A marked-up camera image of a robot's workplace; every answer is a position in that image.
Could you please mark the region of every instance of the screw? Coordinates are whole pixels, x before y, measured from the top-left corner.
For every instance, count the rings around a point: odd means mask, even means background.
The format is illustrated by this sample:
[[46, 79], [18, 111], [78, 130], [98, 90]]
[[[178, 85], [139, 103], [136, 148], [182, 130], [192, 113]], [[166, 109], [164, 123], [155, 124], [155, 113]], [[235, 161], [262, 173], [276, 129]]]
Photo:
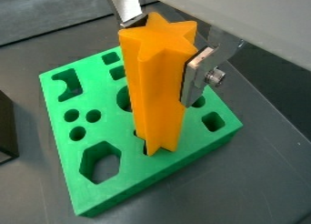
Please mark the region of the screw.
[[215, 67], [206, 75], [207, 83], [218, 87], [224, 80], [224, 76], [226, 73], [218, 67]]

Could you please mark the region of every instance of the hexagon hole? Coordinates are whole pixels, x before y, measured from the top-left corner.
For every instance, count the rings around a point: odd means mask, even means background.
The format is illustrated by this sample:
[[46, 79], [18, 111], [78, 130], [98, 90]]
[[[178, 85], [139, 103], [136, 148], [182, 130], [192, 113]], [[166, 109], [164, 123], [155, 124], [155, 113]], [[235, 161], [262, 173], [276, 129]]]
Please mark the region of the hexagon hole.
[[80, 173], [95, 184], [119, 173], [122, 151], [107, 141], [87, 148], [83, 153]]

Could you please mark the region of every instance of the black object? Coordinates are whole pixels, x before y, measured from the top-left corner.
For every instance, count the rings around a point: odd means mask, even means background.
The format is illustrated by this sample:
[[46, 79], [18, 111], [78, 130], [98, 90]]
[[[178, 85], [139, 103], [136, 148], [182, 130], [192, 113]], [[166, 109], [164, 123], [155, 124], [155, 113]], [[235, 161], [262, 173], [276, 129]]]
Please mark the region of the black object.
[[0, 165], [19, 155], [14, 103], [0, 90]]

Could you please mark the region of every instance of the dark gray surface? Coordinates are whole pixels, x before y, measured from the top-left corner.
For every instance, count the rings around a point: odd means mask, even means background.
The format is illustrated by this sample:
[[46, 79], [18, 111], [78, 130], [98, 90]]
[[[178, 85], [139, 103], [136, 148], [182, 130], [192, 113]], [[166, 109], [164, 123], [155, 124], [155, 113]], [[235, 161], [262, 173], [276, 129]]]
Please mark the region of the dark gray surface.
[[311, 72], [251, 44], [231, 63], [311, 139]]
[[230, 144], [95, 219], [75, 216], [38, 76], [114, 46], [107, 17], [0, 48], [20, 143], [20, 158], [0, 167], [0, 223], [298, 222], [311, 210], [311, 143], [228, 64], [218, 93], [244, 123]]
[[0, 0], [0, 10], [0, 45], [112, 13], [106, 0]]

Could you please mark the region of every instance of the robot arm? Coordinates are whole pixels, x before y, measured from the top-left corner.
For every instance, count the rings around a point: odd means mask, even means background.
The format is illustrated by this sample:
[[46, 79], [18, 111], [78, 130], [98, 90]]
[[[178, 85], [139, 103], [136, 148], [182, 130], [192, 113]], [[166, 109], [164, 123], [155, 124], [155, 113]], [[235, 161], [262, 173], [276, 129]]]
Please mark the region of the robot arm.
[[[144, 26], [148, 15], [142, 12], [139, 0], [108, 0], [120, 28]], [[200, 98], [206, 85], [218, 86], [224, 72], [218, 68], [244, 45], [244, 41], [216, 26], [210, 28], [208, 45], [184, 64], [180, 101], [192, 106]]]

